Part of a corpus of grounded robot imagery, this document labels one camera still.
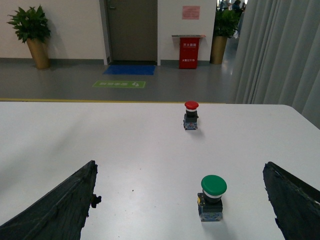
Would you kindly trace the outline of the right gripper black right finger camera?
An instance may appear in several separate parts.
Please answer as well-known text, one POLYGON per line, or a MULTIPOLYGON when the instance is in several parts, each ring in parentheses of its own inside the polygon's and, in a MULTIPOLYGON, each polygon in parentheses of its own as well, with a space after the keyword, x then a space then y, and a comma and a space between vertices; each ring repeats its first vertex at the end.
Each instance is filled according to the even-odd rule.
POLYGON ((275 222, 286 240, 320 238, 320 191, 269 161, 263 180, 275 222))

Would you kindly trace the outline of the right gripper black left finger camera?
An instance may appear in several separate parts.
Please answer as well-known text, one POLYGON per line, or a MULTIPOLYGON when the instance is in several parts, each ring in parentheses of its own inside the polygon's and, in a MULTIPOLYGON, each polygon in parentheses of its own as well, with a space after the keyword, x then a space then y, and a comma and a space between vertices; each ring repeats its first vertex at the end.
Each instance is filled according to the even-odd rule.
POLYGON ((2 240, 79 240, 94 194, 98 166, 91 160, 0 227, 2 240))

